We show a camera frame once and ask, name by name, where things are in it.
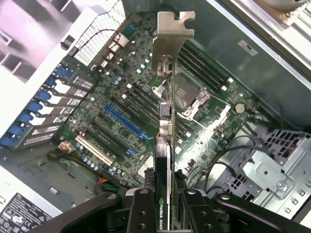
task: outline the black cable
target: black cable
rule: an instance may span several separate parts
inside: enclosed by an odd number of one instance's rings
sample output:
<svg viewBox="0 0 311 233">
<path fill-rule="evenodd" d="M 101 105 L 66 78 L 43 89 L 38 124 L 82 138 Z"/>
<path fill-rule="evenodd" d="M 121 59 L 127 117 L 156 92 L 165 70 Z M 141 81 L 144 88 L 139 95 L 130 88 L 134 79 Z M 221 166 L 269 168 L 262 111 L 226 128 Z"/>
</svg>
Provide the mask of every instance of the black cable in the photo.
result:
<svg viewBox="0 0 311 233">
<path fill-rule="evenodd" d="M 225 193 L 225 190 L 221 187 L 221 186 L 212 186 L 211 188 L 209 188 L 207 191 L 206 191 L 206 195 L 208 193 L 210 193 L 211 191 L 215 190 L 215 189 L 221 189 L 224 193 Z"/>
<path fill-rule="evenodd" d="M 249 135 L 241 135 L 241 136 L 237 136 L 235 138 L 233 138 L 230 142 L 229 142 L 229 145 L 230 146 L 235 140 L 239 139 L 239 138 L 242 138 L 242 137 L 247 137 L 250 141 L 252 141 L 252 143 L 254 144 L 254 146 L 257 146 L 254 138 L 252 136 L 249 136 Z"/>
<path fill-rule="evenodd" d="M 231 175 L 233 177 L 237 177 L 237 174 L 235 173 L 234 169 L 231 166 L 229 166 L 228 164 L 226 164 L 222 161 L 217 161 L 215 164 L 222 164 L 222 165 L 226 166 L 228 168 L 228 170 L 230 171 Z"/>
<path fill-rule="evenodd" d="M 255 146 L 251 146 L 251 145 L 241 145 L 241 146 L 231 147 L 231 148 L 227 148 L 225 150 L 222 150 L 222 151 L 220 151 L 219 153 L 216 154 L 216 156 L 214 157 L 214 159 L 212 160 L 212 162 L 210 163 L 210 165 L 207 168 L 207 174 L 206 174 L 205 181 L 204 181 L 204 186 L 203 186 L 204 191 L 206 191 L 206 188 L 207 188 L 207 182 L 208 182 L 208 177 L 210 175 L 210 172 L 211 172 L 212 168 L 214 167 L 214 165 L 218 162 L 218 160 L 223 155 L 225 155 L 227 152 L 232 151 L 232 150 L 240 150 L 240 149 L 258 150 L 258 151 L 262 151 L 262 152 L 266 153 L 270 157 L 273 157 L 273 154 L 271 152 L 269 152 L 267 149 L 261 148 L 261 147 L 255 147 Z"/>
</svg>

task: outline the white label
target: white label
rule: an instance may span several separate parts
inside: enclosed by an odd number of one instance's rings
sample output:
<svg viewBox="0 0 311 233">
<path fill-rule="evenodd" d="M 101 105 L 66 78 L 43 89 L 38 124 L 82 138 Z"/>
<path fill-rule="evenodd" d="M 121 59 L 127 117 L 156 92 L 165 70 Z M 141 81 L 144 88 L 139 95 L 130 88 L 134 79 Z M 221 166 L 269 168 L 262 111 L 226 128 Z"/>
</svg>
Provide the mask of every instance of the white label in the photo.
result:
<svg viewBox="0 0 311 233">
<path fill-rule="evenodd" d="M 238 45 L 240 45 L 246 52 L 248 52 L 252 56 L 256 56 L 258 52 L 254 50 L 245 40 L 241 40 Z"/>
</svg>

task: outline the green circuit board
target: green circuit board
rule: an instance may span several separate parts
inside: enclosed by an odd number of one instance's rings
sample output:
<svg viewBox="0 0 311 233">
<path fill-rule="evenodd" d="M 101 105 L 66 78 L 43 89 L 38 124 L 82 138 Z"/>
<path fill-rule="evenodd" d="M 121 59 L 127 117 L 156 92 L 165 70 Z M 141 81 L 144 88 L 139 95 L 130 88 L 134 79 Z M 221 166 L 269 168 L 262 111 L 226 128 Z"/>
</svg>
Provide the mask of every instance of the green circuit board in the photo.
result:
<svg viewBox="0 0 311 233">
<path fill-rule="evenodd" d="M 108 171 L 121 184 L 140 187 L 144 184 L 144 178 L 139 170 L 144 165 L 149 165 L 148 161 L 153 156 L 152 138 L 158 134 L 160 119 L 161 98 L 153 90 L 163 80 L 157 78 L 151 70 L 156 13 L 139 14 L 135 20 L 129 20 L 123 34 L 127 35 L 129 43 L 117 51 L 105 68 L 98 67 L 92 71 L 97 80 L 96 87 L 58 132 L 55 140 L 67 140 L 77 145 L 76 155 L 87 157 L 100 171 Z M 182 169 L 187 175 L 194 167 L 208 166 L 215 154 L 222 150 L 223 144 L 240 130 L 249 116 L 248 110 L 253 109 L 257 102 L 244 87 L 190 41 L 185 48 L 176 71 L 177 78 L 182 79 L 177 86 L 186 91 L 180 94 L 181 104 L 177 105 L 179 115 L 176 125 L 175 169 Z M 220 87 L 217 81 L 200 75 L 203 72 L 200 70 L 202 66 L 195 65 L 199 61 L 194 59 L 194 55 L 200 58 L 200 62 L 204 62 L 211 76 L 229 80 L 225 89 L 216 89 L 216 86 Z M 63 63 L 70 66 L 72 60 L 65 59 Z M 181 117 L 187 106 L 202 91 L 208 92 L 209 99 L 200 106 L 193 120 Z M 242 104 L 245 111 L 237 113 L 237 104 Z M 108 108 L 116 111 L 121 118 L 111 114 Z M 122 122 L 124 119 L 145 137 L 140 138 L 129 129 Z M 81 147 L 75 139 L 77 135 L 83 135 L 98 150 L 103 151 L 113 161 L 112 164 L 107 166 Z"/>
</svg>

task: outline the blue pcie slot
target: blue pcie slot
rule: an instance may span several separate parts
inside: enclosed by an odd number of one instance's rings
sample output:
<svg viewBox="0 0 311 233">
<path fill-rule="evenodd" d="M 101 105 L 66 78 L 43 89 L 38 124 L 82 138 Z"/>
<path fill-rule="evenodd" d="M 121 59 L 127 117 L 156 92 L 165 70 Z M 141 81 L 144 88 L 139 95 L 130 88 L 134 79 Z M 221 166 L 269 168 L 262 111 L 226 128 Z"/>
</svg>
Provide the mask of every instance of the blue pcie slot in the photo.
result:
<svg viewBox="0 0 311 233">
<path fill-rule="evenodd" d="M 129 120 L 127 120 L 125 117 L 121 116 L 120 113 L 118 113 L 114 108 L 106 104 L 104 106 L 104 109 L 110 113 L 112 116 L 114 116 L 119 122 L 121 122 L 123 125 L 125 125 L 127 128 L 129 128 L 134 134 L 136 134 L 140 138 L 145 138 L 148 140 L 153 139 L 153 137 L 148 137 L 145 133 L 140 131 L 135 125 L 133 125 Z"/>
</svg>

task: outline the power supply label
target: power supply label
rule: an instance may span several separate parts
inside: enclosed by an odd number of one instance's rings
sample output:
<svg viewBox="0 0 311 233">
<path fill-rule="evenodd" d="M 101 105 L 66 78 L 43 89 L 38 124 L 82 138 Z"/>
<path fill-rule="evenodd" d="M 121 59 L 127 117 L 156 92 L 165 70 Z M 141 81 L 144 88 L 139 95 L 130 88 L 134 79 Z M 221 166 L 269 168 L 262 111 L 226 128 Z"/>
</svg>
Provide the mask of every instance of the power supply label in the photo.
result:
<svg viewBox="0 0 311 233">
<path fill-rule="evenodd" d="M 16 193 L 0 213 L 0 233 L 24 233 L 50 219 L 51 216 Z"/>
</svg>

